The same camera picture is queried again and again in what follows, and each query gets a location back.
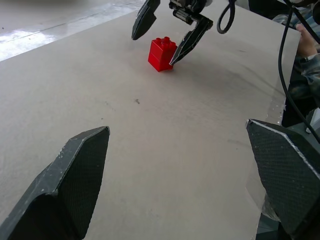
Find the floor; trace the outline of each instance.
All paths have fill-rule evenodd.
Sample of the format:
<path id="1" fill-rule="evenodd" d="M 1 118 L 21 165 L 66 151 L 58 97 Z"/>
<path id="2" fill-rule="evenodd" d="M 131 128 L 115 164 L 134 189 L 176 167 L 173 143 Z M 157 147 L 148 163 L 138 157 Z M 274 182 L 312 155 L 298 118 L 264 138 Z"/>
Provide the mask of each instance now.
<path id="1" fill-rule="evenodd" d="M 143 1 L 0 0 L 0 61 L 137 11 Z"/>

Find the gray table surface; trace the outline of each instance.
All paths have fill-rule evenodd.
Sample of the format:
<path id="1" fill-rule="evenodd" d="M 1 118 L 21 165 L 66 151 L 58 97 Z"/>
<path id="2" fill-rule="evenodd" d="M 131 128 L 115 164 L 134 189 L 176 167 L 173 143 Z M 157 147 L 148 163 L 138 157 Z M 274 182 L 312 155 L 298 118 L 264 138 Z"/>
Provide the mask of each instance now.
<path id="1" fill-rule="evenodd" d="M 215 19 L 223 6 L 204 14 Z M 86 239 L 255 238 L 264 190 L 245 122 L 281 119 L 284 28 L 238 8 L 230 33 L 212 29 L 174 71 L 158 73 L 151 40 L 178 42 L 190 28 L 166 5 L 156 15 L 138 41 L 128 14 L 0 62 L 0 222 L 69 138 L 107 125 Z M 298 42 L 291 29 L 287 80 Z"/>

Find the lego brick stud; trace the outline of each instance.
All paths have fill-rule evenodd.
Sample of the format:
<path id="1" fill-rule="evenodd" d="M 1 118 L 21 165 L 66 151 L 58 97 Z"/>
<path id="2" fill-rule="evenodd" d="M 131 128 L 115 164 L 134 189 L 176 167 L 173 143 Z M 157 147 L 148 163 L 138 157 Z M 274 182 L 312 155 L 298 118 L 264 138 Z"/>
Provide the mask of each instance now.
<path id="1" fill-rule="evenodd" d="M 148 62 L 158 71 L 172 70 L 173 65 L 170 61 L 177 50 L 175 42 L 171 41 L 169 37 L 156 38 L 152 40 Z"/>

